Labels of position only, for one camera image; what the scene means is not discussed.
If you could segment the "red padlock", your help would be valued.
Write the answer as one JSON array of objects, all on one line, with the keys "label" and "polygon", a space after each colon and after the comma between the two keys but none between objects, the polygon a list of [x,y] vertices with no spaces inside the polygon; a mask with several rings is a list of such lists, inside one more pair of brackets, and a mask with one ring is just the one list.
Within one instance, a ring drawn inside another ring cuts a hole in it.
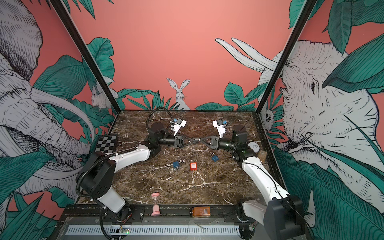
[{"label": "red padlock", "polygon": [[198,166],[197,166],[196,162],[190,163],[190,170],[191,171],[196,171],[197,169],[198,169]]}]

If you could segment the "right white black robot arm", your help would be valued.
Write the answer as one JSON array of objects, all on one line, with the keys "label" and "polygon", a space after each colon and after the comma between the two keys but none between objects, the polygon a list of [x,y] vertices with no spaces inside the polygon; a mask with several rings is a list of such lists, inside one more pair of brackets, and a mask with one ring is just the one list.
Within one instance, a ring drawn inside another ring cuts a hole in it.
[{"label": "right white black robot arm", "polygon": [[264,226],[271,240],[288,240],[306,232],[303,202],[288,193],[262,164],[257,143],[248,140],[246,128],[236,125],[230,139],[217,136],[200,138],[200,143],[212,150],[231,153],[234,161],[252,179],[265,204],[247,200],[237,205],[237,217],[243,223],[257,222]]}]

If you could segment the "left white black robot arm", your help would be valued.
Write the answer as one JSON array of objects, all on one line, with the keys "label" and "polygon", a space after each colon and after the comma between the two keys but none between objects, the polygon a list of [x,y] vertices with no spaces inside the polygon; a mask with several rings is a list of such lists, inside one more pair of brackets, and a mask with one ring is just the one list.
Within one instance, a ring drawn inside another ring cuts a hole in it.
[{"label": "left white black robot arm", "polygon": [[77,195],[95,200],[104,210],[121,219],[128,218],[132,212],[129,203],[112,187],[115,173],[155,157],[162,150],[162,145],[183,148],[198,143],[198,139],[177,134],[183,126],[185,121],[182,124],[173,123],[171,130],[175,133],[171,134],[162,123],[154,123],[144,141],[136,147],[110,154],[92,153],[76,178]]}]

